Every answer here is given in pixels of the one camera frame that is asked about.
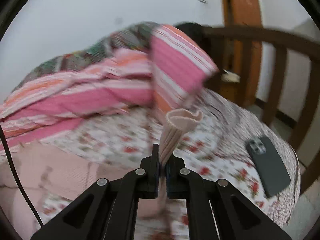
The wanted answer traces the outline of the light pink knit sweater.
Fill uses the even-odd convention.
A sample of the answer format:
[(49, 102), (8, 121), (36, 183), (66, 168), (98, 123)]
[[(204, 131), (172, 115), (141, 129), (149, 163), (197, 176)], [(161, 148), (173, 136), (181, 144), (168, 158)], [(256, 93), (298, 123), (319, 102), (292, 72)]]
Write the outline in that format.
[[(165, 117), (164, 139), (160, 142), (160, 163), (169, 159), (183, 135), (201, 123), (201, 111), (174, 110)], [(98, 178), (119, 179), (136, 169), (151, 154), (163, 131), (146, 109), (129, 115), (89, 118), (76, 130), (60, 137), (33, 141), (13, 152), (18, 176), (44, 224), (75, 200)], [(184, 200), (165, 200), (164, 179), (160, 200), (140, 200), (135, 239), (189, 239)], [(1, 157), (1, 206), (22, 239), (30, 239), (39, 228)]]

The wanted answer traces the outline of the dark smartphone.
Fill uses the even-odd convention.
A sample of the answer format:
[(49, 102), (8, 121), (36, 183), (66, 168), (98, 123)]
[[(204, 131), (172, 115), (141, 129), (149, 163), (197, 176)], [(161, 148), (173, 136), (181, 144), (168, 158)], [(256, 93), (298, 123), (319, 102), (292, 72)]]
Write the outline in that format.
[(286, 189), (291, 179), (287, 169), (268, 137), (255, 137), (246, 142), (249, 153), (267, 198), (271, 198)]

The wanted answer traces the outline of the floral bed sheet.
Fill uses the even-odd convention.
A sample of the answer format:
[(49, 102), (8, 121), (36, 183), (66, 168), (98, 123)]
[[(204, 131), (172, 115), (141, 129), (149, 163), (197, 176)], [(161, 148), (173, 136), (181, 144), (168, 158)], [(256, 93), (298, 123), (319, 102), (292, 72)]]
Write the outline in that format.
[[(204, 117), (182, 138), (174, 154), (205, 179), (227, 179), (278, 226), (284, 226), (300, 190), (299, 164), (292, 147), (254, 114), (210, 90), (202, 91), (193, 110), (203, 111)], [(291, 179), (286, 189), (271, 198), (267, 198), (245, 147), (254, 137), (272, 141)]]

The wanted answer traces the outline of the pink striped quilt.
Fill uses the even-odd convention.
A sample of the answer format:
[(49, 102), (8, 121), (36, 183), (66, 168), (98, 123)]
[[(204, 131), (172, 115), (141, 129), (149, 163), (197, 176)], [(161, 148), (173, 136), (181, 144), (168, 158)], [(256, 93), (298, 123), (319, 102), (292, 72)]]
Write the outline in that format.
[(76, 128), (95, 114), (152, 107), (158, 120), (189, 106), (219, 72), (203, 45), (180, 29), (159, 24), (146, 52), (119, 48), (81, 71), (39, 77), (12, 91), (1, 105), (1, 128), (11, 151)]

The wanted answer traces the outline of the dark patterned blanket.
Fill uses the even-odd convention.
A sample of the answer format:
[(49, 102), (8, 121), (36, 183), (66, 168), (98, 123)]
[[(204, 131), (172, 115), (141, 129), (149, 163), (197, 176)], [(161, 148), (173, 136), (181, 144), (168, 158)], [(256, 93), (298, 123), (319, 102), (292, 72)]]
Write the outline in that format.
[(81, 71), (86, 67), (112, 57), (119, 48), (146, 52), (150, 47), (152, 31), (159, 26), (156, 22), (140, 22), (127, 28), (115, 31), (103, 37), (90, 47), (69, 54), (54, 57), (41, 63), (29, 72), (13, 89), (20, 89), (25, 83), (39, 77), (60, 71)]

